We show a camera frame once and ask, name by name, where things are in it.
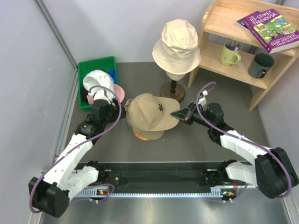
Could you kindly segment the cream bucket hat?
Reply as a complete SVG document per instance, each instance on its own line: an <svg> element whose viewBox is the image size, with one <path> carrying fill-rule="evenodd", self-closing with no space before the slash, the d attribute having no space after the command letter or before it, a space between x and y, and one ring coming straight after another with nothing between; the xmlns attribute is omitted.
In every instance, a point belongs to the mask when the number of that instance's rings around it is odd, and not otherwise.
<svg viewBox="0 0 299 224"><path fill-rule="evenodd" d="M175 75L183 75L197 68L201 55L195 27L183 19L165 23L152 56L160 68Z"/></svg>

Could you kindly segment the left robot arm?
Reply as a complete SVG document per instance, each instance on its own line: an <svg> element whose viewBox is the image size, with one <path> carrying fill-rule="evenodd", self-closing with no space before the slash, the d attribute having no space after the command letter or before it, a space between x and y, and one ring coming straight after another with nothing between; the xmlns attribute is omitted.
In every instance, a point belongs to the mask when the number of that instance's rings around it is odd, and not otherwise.
<svg viewBox="0 0 299 224"><path fill-rule="evenodd" d="M61 217L78 193L92 183L101 185L105 182L106 174L95 162L84 166L76 174L73 171L97 140L110 131L106 126L115 127L123 116L118 98L111 102L102 99L94 101L86 120L77 126L58 159L41 177L30 180L29 208L33 213L45 212Z"/></svg>

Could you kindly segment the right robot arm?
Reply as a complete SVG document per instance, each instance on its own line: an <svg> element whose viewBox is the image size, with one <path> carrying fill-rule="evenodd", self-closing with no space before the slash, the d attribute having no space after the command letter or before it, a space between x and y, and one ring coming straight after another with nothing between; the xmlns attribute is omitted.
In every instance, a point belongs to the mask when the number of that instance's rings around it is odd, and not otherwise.
<svg viewBox="0 0 299 224"><path fill-rule="evenodd" d="M221 163L218 179L228 185L238 180L256 186L266 197L273 199L287 196L298 185L299 178L286 151L280 147L271 149L250 141L224 121L224 112L218 103L209 103L206 109L191 102L187 107L171 115L191 125L198 123L208 127L210 140L244 158L244 164L235 160Z"/></svg>

